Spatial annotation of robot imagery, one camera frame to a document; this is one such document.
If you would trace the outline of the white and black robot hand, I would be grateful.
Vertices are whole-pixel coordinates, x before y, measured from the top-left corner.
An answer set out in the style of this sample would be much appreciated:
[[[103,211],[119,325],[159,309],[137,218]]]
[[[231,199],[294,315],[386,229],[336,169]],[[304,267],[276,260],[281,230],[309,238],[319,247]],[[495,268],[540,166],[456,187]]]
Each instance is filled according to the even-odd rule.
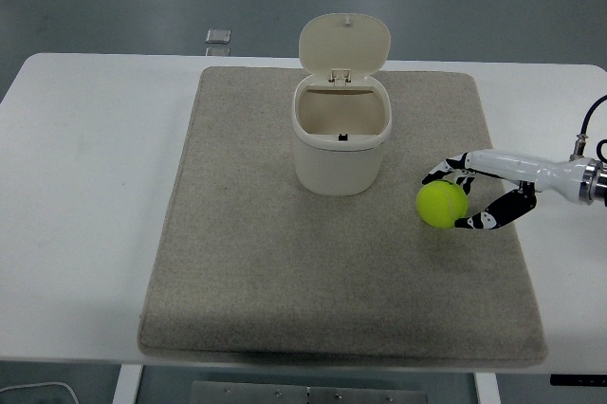
[[[467,195],[479,175],[501,178],[517,187],[467,217]],[[445,159],[422,180],[416,207],[420,217],[440,229],[495,230],[536,207],[536,193],[551,190],[573,203],[606,201],[606,170],[600,161],[577,157],[551,162],[477,150]]]

